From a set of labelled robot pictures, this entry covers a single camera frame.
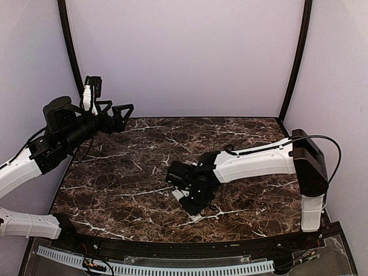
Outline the white remote control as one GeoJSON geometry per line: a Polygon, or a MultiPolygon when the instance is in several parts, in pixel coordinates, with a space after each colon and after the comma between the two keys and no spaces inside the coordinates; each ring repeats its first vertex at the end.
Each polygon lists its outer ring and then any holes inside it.
{"type": "Polygon", "coordinates": [[[172,195],[175,197],[180,206],[185,210],[185,212],[194,223],[197,223],[203,219],[201,211],[203,210],[204,205],[192,199],[189,196],[188,191],[175,189],[174,191],[172,191],[172,195]]]}

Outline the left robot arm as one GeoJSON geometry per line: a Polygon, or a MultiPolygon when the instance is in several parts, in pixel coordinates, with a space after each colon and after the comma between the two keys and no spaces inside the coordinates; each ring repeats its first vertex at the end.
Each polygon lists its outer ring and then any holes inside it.
{"type": "MultiPolygon", "coordinates": [[[[123,132],[133,110],[132,104],[113,106],[111,101],[80,108],[68,96],[53,100],[43,109],[46,126],[1,165],[1,197],[57,168],[96,133],[123,132]]],[[[81,246],[75,231],[65,214],[36,215],[1,208],[1,236],[58,239],[66,249],[75,251],[81,246]]]]}

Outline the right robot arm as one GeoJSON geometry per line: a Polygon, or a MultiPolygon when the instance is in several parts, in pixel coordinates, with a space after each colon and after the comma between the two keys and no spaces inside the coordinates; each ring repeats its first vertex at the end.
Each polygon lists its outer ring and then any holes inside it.
{"type": "Polygon", "coordinates": [[[193,222],[203,219],[202,211],[211,206],[215,193],[223,183],[274,174],[297,176],[301,203],[301,231],[293,244],[300,250],[316,239],[321,215],[332,178],[327,174],[325,156],[314,142],[318,135],[302,129],[275,143],[236,150],[232,144],[223,151],[200,156],[198,162],[186,164],[173,161],[166,182],[174,187],[173,196],[193,222]]]}

